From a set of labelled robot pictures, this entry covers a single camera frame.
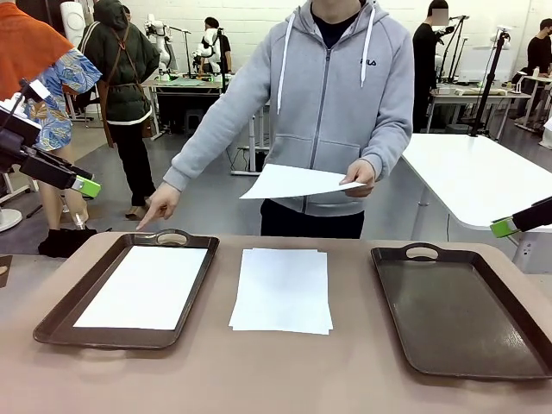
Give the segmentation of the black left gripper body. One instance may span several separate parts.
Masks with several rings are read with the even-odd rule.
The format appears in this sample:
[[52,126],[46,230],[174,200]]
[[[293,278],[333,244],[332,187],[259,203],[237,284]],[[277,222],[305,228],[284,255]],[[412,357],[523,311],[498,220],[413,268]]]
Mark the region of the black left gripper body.
[[35,144],[41,125],[25,116],[10,114],[1,108],[1,171],[7,172],[13,165],[23,166],[28,150]]

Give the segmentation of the person's right hand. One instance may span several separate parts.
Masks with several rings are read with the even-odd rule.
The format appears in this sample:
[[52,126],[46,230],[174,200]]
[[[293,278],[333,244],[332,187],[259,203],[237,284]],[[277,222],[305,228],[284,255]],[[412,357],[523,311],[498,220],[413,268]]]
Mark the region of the person's right hand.
[[162,183],[150,198],[150,206],[136,229],[142,230],[158,218],[170,218],[178,206],[180,195],[181,191],[168,183]]

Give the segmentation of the person's left hand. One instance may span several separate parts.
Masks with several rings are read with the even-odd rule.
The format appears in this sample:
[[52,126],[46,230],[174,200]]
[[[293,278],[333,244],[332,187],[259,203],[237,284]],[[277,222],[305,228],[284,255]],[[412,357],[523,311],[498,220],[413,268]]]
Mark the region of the person's left hand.
[[356,160],[348,167],[348,171],[340,185],[359,183],[361,186],[347,189],[345,194],[351,198],[366,198],[375,187],[376,177],[373,166],[362,159]]

